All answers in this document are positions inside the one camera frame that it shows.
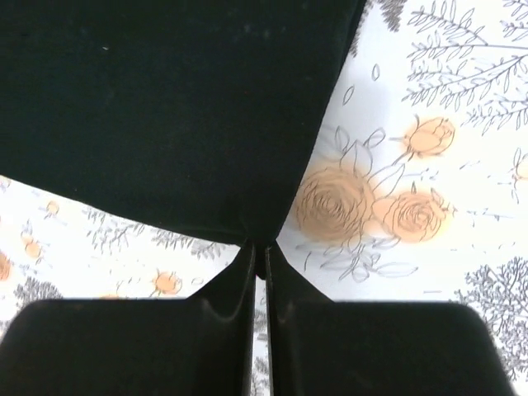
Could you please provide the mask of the black t shirt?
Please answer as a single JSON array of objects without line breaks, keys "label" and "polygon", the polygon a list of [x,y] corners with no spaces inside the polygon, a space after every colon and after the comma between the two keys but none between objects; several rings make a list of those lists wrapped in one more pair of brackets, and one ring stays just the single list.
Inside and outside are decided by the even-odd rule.
[{"label": "black t shirt", "polygon": [[4,1],[1,173],[222,243],[275,241],[362,1]]}]

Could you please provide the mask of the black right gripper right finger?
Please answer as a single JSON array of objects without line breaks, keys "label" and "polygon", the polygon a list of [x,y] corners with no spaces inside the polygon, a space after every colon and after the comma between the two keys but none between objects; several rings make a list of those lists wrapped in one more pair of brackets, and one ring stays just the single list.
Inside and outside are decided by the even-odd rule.
[{"label": "black right gripper right finger", "polygon": [[513,394],[474,310],[440,302],[335,302],[277,245],[265,250],[263,266],[272,394]]}]

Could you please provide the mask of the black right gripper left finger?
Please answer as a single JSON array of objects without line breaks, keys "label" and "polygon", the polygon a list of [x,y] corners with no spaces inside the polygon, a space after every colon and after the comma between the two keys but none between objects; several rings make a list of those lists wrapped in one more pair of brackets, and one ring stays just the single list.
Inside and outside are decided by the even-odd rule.
[{"label": "black right gripper left finger", "polygon": [[245,395],[256,249],[185,299],[48,299],[1,344],[4,395]]}]

